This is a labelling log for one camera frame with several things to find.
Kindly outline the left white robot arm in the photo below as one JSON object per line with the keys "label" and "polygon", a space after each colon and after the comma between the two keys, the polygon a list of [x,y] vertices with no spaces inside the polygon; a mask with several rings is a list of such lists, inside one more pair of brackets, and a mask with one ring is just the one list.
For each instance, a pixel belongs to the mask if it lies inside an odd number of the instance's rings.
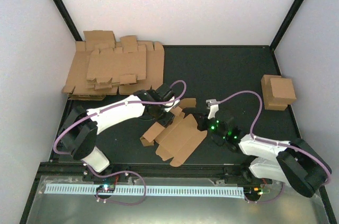
{"label": "left white robot arm", "polygon": [[176,107],[180,99],[166,84],[158,89],[139,90],[123,100],[98,107],[74,108],[58,132],[57,142],[61,142],[65,151],[56,151],[60,155],[70,155],[74,160],[90,166],[102,181],[113,177],[114,169],[109,159],[96,145],[97,136],[104,130],[121,122],[149,116],[168,125],[173,120],[170,110]]}

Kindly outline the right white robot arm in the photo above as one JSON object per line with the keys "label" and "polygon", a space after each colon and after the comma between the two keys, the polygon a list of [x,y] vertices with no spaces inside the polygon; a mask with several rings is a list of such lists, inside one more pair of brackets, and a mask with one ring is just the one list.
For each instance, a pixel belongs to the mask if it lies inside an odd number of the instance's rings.
{"label": "right white robot arm", "polygon": [[300,138],[276,141],[245,133],[233,124],[233,119],[221,121],[204,113],[194,113],[193,117],[198,124],[197,129],[207,131],[217,146],[248,156],[240,171],[246,183],[268,178],[310,198],[329,181],[332,174],[330,167]]}

